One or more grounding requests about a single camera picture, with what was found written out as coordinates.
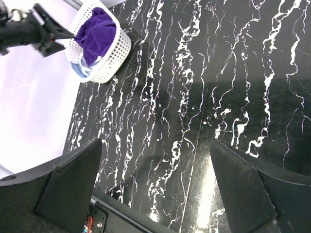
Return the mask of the purple microfiber towel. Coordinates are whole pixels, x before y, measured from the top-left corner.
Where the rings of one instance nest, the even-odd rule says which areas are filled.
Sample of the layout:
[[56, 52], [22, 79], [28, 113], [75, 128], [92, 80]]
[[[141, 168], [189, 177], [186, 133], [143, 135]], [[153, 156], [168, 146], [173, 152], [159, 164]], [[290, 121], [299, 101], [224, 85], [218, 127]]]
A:
[[102, 8], [95, 7], [91, 17], [80, 27], [74, 40], [83, 49], [83, 57], [88, 66], [99, 57], [104, 57], [114, 41], [116, 24]]

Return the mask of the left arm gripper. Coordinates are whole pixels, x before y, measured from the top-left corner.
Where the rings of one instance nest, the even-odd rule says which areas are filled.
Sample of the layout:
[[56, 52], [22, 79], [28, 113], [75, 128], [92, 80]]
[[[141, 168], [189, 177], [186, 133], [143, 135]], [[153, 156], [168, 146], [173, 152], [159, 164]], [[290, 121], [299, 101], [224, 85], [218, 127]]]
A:
[[56, 41], [59, 39], [73, 39], [74, 34], [56, 22], [39, 3], [36, 3], [33, 9], [44, 21], [44, 24], [40, 26], [41, 40], [33, 44], [34, 48], [43, 57], [48, 57], [64, 50], [64, 45]]

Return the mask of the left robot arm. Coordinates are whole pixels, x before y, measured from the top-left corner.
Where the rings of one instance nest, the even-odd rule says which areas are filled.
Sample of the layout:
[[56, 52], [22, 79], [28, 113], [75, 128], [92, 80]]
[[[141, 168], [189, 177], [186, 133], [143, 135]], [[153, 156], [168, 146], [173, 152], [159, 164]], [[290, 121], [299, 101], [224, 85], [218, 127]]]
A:
[[[0, 52], [32, 45], [44, 57], [62, 51], [60, 39], [74, 35], [58, 24], [40, 4], [12, 21], [0, 5]], [[0, 230], [3, 233], [81, 233], [90, 205], [102, 154], [102, 142], [93, 139], [77, 149], [0, 181]]]

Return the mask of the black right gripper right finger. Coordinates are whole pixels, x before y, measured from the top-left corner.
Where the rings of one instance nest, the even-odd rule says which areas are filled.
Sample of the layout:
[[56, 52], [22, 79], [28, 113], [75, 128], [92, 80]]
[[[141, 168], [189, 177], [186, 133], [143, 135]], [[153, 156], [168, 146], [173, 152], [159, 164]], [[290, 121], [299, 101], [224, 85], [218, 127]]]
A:
[[213, 139], [210, 156], [233, 233], [309, 233], [311, 178]]

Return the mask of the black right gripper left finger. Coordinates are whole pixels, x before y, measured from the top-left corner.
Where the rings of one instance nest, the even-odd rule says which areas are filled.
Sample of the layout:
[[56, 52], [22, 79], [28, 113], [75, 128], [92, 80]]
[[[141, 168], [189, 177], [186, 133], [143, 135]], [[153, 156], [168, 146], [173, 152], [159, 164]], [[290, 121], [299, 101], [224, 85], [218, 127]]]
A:
[[102, 156], [93, 139], [60, 157], [0, 180], [2, 233], [80, 233]]

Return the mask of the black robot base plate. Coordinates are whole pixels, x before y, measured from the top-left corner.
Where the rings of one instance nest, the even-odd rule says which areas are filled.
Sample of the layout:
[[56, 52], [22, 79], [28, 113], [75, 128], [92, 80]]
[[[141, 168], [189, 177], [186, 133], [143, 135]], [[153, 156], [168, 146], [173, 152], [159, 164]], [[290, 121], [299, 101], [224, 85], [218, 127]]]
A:
[[84, 233], [171, 233], [172, 230], [94, 189]]

